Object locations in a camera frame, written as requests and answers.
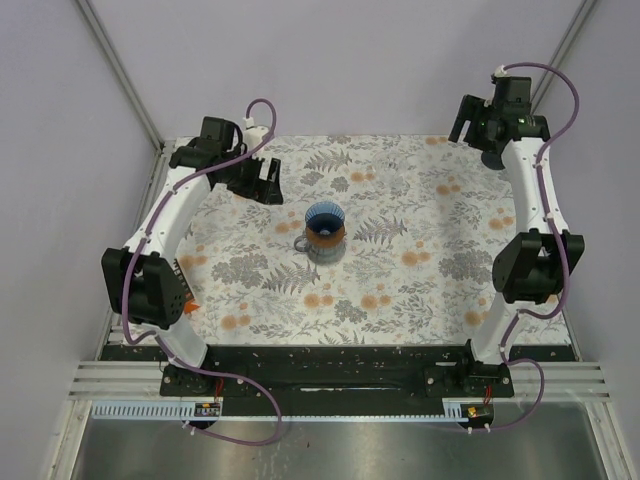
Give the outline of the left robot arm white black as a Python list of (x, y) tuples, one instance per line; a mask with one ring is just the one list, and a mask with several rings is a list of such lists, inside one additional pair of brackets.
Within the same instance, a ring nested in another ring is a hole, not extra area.
[(169, 360), (185, 367), (182, 383), (205, 395), (217, 382), (214, 367), (204, 362), (208, 347), (185, 312), (186, 282), (175, 268), (177, 248), (201, 203), (217, 185), (266, 205), (280, 205), (281, 162), (267, 159), (264, 146), (273, 127), (250, 117), (243, 125), (206, 117), (201, 132), (171, 155), (164, 185), (136, 233), (119, 249), (105, 250), (101, 266), (113, 311), (123, 330), (143, 328), (131, 345), (152, 336)]

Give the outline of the blue plastic cone dripper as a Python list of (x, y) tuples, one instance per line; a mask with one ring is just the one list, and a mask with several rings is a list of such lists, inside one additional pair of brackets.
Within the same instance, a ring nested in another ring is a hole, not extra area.
[(321, 201), (311, 205), (305, 213), (305, 224), (312, 232), (331, 235), (344, 226), (345, 213), (334, 202)]

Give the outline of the wooden dripper ring holder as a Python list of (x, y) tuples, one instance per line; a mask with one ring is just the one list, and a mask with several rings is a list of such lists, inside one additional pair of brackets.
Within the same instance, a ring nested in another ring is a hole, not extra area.
[(346, 231), (345, 226), (340, 226), (336, 231), (329, 233), (317, 233), (310, 227), (305, 229), (308, 244), (316, 249), (333, 249), (343, 243)]

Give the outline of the dark mug red rim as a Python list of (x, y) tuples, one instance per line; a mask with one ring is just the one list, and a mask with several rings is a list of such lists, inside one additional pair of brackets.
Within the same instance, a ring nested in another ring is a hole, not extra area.
[(483, 152), (481, 154), (481, 161), (485, 167), (492, 171), (502, 171), (505, 169), (501, 156), (496, 152)]

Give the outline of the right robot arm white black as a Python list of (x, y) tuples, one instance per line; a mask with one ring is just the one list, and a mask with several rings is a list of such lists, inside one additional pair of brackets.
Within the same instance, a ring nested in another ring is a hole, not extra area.
[(550, 169), (547, 121), (531, 111), (531, 80), (495, 73), (490, 99), (466, 95), (449, 139), (481, 151), (485, 165), (506, 171), (513, 192), (516, 234), (496, 256), (496, 295), (484, 324), (455, 365), (439, 375), (449, 395), (508, 395), (508, 356), (525, 316), (550, 296), (564, 298), (585, 249), (557, 201)]

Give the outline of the coffee paper filter box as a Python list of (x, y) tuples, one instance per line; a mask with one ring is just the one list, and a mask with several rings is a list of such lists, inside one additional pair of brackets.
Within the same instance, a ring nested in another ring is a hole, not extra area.
[(194, 313), (196, 310), (201, 308), (200, 301), (195, 295), (193, 289), (191, 288), (189, 281), (185, 276), (185, 272), (180, 266), (179, 261), (177, 259), (173, 261), (173, 270), (184, 290), (185, 302), (184, 302), (183, 311), (186, 315), (190, 315)]

